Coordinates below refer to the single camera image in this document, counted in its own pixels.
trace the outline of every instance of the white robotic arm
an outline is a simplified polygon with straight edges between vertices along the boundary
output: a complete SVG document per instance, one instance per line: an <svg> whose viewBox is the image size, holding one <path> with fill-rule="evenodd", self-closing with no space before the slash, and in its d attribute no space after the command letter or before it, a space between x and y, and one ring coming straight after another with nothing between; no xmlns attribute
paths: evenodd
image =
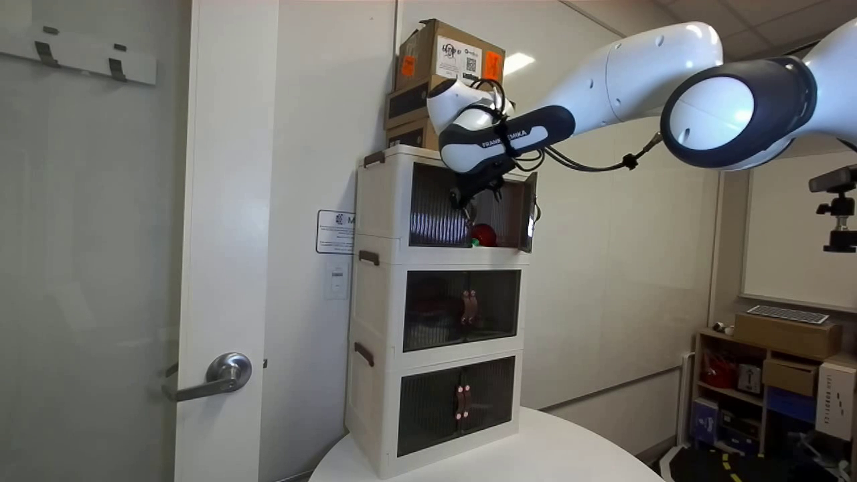
<svg viewBox="0 0 857 482"><path fill-rule="evenodd" d="M663 140L703 169L754 169L801 134L857 141L857 19L807 59L724 65L714 26L688 22L596 51L544 107L507 117L510 99L462 81L430 93L445 162L463 190L499 186L524 153L663 109Z"/></svg>

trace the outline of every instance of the ceiling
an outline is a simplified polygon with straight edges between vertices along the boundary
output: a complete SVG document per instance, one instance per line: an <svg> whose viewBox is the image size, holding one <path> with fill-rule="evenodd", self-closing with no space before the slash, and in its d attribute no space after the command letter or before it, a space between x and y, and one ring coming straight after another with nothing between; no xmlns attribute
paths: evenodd
<svg viewBox="0 0 857 482"><path fill-rule="evenodd" d="M726 59L805 51L857 19L857 0L560 0L617 34L675 22L714 24Z"/></svg>

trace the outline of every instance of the cabinet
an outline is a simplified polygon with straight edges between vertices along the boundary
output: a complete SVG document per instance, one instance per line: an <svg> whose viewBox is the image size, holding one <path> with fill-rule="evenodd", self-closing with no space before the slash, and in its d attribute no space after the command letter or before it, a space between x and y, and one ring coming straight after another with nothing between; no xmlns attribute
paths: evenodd
<svg viewBox="0 0 857 482"><path fill-rule="evenodd" d="M516 433L537 177L455 209L435 149L356 173L348 430L382 477Z"/></svg>
<svg viewBox="0 0 857 482"><path fill-rule="evenodd" d="M698 334L691 442L759 458L791 458L814 429L818 367L719 331Z"/></svg>

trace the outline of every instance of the white door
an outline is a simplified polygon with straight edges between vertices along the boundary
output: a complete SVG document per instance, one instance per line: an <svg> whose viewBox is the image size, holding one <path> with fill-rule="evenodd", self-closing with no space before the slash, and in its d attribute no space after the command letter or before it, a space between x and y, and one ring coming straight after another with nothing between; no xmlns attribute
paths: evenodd
<svg viewBox="0 0 857 482"><path fill-rule="evenodd" d="M277 22L0 0L0 482L260 477ZM32 26L145 47L158 82L4 55ZM222 352L248 386L177 405Z"/></svg>
<svg viewBox="0 0 857 482"><path fill-rule="evenodd" d="M194 0L177 482L260 478L277 39L278 0ZM245 389L208 397L217 356Z"/></svg>

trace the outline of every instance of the white wall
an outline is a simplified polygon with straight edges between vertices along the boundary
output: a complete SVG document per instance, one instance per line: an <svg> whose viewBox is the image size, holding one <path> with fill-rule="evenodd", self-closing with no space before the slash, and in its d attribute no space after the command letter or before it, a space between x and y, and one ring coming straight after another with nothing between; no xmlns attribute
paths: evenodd
<svg viewBox="0 0 857 482"><path fill-rule="evenodd" d="M785 157L754 170L744 295L857 311L857 256L823 251L834 217L814 209L830 196L807 186L846 162L857 162L857 153L840 141L801 140Z"/></svg>
<svg viewBox="0 0 857 482"><path fill-rule="evenodd" d="M186 19L175 0L0 0L0 28L31 22L153 51L161 78L0 55L0 478L169 478Z"/></svg>
<svg viewBox="0 0 857 482"><path fill-rule="evenodd" d="M352 272L348 256L315 251L315 223L316 209L353 205L353 165L384 144L395 45L437 16L537 54L537 66L510 82L526 109L592 47L617 39L558 0L403 0L399 28L395 16L395 0L284 0L281 8L266 478L312 469L343 433ZM608 162L648 136L651 124L632 124L574 140L568 153ZM526 295L537 315L528 405L560 405L680 360L691 330L707 318L715 192L715 173L683 169L664 149L635 173L544 169L540 290ZM675 433L674 386L659 378L562 415L643 450ZM651 418L635 418L631 394Z"/></svg>

